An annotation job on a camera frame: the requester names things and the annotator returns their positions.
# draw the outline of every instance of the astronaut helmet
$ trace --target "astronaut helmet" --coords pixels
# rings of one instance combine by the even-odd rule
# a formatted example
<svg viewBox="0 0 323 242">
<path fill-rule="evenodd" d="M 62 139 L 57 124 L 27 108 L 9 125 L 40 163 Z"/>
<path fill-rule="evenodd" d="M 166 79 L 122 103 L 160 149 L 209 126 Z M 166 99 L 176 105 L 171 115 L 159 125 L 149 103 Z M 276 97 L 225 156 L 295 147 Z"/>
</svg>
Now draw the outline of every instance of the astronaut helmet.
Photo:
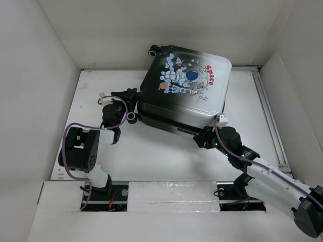
<svg viewBox="0 0 323 242">
<path fill-rule="evenodd" d="M 197 71 L 187 71 L 184 73 L 185 79 L 189 82 L 197 82 L 200 79 L 200 73 Z"/>
</svg>

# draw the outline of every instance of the astronaut graphic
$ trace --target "astronaut graphic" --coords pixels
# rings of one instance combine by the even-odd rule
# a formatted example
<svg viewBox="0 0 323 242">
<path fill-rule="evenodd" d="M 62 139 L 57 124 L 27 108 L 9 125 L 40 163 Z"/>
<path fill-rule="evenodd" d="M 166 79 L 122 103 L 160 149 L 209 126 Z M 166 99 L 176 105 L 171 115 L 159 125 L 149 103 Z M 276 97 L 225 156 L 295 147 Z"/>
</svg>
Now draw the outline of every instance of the astronaut graphic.
<svg viewBox="0 0 323 242">
<path fill-rule="evenodd" d="M 165 69 L 169 71 L 162 71 L 160 80 L 163 81 L 159 85 L 159 90 L 164 90 L 164 93 L 181 93 L 181 94 L 203 94 L 203 90 L 207 87 L 204 85 L 204 82 L 200 83 L 197 86 L 197 89 L 194 90 L 191 87 L 192 84 L 198 82 L 201 78 L 201 74 L 196 70 L 186 70 L 187 67 L 180 67 L 176 71 L 174 69 L 173 63 L 174 55 L 170 55 L 166 58 Z M 185 60 L 181 60 L 179 57 L 176 58 L 177 66 L 181 66 Z"/>
</svg>

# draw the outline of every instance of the suitcase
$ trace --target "suitcase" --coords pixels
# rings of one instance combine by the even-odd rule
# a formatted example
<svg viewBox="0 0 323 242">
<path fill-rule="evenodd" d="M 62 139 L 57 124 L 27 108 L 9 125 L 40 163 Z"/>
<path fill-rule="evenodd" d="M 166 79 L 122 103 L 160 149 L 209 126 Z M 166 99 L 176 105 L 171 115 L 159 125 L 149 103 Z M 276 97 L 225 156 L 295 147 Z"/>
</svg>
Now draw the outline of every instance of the suitcase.
<svg viewBox="0 0 323 242">
<path fill-rule="evenodd" d="M 223 112 L 231 63 L 213 54 L 153 45 L 137 110 L 150 126 L 192 137 Z"/>
</svg>

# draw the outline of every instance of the white wall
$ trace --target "white wall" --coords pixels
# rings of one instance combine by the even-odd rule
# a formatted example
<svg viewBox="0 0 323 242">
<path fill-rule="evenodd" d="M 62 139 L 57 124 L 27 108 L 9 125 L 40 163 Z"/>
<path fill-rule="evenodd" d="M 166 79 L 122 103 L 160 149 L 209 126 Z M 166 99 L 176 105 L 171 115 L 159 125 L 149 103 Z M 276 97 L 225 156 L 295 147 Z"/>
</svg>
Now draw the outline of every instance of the white wall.
<svg viewBox="0 0 323 242">
<path fill-rule="evenodd" d="M 293 0 L 38 0 L 79 68 L 149 66 L 152 44 L 265 63 Z"/>
<path fill-rule="evenodd" d="M 3 0 L 0 31 L 0 179 L 47 180 L 79 70 L 36 0 Z"/>
<path fill-rule="evenodd" d="M 296 1 L 277 53 L 261 70 L 292 171 L 323 185 L 323 2 Z"/>
</svg>

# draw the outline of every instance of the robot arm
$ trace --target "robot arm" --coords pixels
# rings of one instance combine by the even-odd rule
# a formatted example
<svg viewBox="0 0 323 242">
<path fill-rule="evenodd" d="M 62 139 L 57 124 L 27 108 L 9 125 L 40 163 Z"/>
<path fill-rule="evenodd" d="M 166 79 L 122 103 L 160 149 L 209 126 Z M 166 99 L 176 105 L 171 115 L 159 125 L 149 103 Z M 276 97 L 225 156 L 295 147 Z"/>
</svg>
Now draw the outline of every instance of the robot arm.
<svg viewBox="0 0 323 242">
<path fill-rule="evenodd" d="M 235 185 L 245 196 L 258 198 L 285 213 L 305 234 L 317 238 L 323 232 L 323 188 L 311 188 L 268 164 L 256 152 L 243 146 L 240 135 L 227 123 L 224 114 L 216 125 L 205 127 L 194 137 L 200 148 L 217 148 L 243 172 Z"/>
</svg>

